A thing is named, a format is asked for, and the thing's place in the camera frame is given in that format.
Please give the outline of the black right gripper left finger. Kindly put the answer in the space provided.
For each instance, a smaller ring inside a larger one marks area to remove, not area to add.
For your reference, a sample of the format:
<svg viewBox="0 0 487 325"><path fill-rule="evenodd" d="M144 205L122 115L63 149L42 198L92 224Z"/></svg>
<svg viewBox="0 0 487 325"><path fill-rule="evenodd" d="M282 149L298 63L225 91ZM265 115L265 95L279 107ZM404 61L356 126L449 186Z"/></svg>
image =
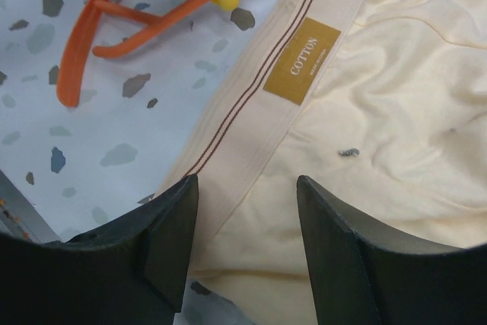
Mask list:
<svg viewBox="0 0 487 325"><path fill-rule="evenodd" d="M3 324L171 324L199 203L195 174L70 241L1 236Z"/></svg>

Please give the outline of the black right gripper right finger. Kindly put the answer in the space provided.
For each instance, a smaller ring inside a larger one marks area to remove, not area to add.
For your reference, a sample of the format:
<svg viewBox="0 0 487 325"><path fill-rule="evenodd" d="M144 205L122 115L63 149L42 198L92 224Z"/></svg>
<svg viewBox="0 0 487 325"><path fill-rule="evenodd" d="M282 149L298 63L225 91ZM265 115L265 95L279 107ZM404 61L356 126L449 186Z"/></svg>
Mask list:
<svg viewBox="0 0 487 325"><path fill-rule="evenodd" d="M308 176L298 214L320 324L484 324L486 247L393 228Z"/></svg>

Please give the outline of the cream underwear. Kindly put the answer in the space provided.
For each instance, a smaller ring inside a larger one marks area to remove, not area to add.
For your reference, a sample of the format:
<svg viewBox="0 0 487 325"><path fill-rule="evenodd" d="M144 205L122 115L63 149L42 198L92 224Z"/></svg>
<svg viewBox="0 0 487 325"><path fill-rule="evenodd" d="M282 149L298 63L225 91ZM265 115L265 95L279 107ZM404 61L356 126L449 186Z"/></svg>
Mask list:
<svg viewBox="0 0 487 325"><path fill-rule="evenodd" d="M486 241L486 0L279 0L167 175L199 177L189 274L314 324L296 181L409 234Z"/></svg>

